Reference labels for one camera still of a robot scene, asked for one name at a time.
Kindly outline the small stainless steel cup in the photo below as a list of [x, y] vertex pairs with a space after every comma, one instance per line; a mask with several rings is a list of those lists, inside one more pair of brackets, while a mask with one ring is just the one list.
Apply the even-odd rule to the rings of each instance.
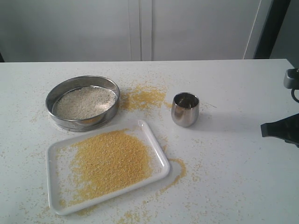
[[192, 126], [199, 117], [199, 98], [189, 92], [181, 92], [174, 96], [171, 107], [171, 118], [181, 127]]

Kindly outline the sieved yellow millet on tray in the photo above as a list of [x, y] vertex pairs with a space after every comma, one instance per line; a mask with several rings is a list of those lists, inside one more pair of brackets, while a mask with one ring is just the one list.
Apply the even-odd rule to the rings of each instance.
[[96, 135], [56, 150], [56, 158], [68, 163], [71, 173], [67, 181], [74, 189], [71, 200], [59, 200], [62, 208], [98, 198], [129, 187], [152, 175], [149, 147], [126, 129]]

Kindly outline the yellow grains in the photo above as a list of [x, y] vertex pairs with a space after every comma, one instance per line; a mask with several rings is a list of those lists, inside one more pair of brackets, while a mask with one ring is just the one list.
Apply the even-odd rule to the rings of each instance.
[[110, 109], [116, 94], [103, 87], [83, 87], [62, 96], [54, 104], [53, 114], [66, 120], [90, 119]]

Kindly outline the spilled yellow millet pile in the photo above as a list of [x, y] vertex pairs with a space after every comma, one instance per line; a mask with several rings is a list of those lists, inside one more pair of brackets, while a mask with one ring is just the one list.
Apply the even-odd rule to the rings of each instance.
[[121, 108], [127, 111], [150, 111], [154, 107], [161, 107], [165, 96], [165, 88], [137, 85], [122, 91]]

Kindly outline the round steel sieve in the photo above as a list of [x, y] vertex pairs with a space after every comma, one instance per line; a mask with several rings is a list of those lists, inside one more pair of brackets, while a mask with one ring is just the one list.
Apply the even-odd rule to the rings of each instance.
[[[86, 119], [63, 119], [54, 112], [57, 103], [62, 97], [72, 91], [81, 90], [86, 87], [104, 88], [111, 91], [115, 95], [114, 103], [103, 113]], [[117, 84], [106, 77], [95, 75], [79, 76], [65, 80], [55, 86], [48, 93], [45, 100], [45, 106], [51, 118], [62, 129], [72, 132], [85, 132], [104, 125], [116, 115], [120, 104], [120, 94], [121, 92]]]

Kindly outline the white rectangular tray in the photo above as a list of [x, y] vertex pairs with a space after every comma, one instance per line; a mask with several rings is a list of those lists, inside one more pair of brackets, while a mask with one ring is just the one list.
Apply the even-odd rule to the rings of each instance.
[[[82, 142], [88, 138], [112, 131], [124, 130], [125, 133], [137, 137], [145, 146], [150, 156], [149, 168], [153, 171], [144, 180], [138, 181], [128, 187], [111, 193], [96, 196], [92, 199], [84, 199], [74, 205], [61, 205], [60, 200], [69, 203], [75, 195], [75, 183], [71, 180], [75, 175], [71, 170], [71, 161], [78, 151], [74, 144]], [[160, 147], [147, 122], [141, 119], [122, 122], [105, 128], [96, 129], [86, 133], [79, 133], [77, 136], [69, 137], [57, 141], [49, 146], [45, 151], [45, 161], [47, 170], [48, 201], [50, 209], [59, 216], [67, 216], [78, 211], [90, 208], [94, 205], [109, 202], [120, 196], [126, 196], [140, 189], [148, 189], [154, 183], [165, 179], [170, 172], [169, 161]]]

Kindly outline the yellow millet arc spill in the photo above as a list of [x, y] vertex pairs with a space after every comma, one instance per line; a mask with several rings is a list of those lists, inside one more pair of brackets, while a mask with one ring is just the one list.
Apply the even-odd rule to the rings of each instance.
[[160, 191], [159, 191], [160, 194], [163, 194], [169, 188], [177, 185], [179, 180], [186, 176], [186, 165], [185, 165], [185, 163], [182, 159], [180, 159], [180, 158], [169, 158], [168, 160], [169, 160], [170, 165], [171, 165], [170, 175], [173, 175], [174, 179], [171, 181], [171, 183], [167, 184], [165, 187], [160, 189]]

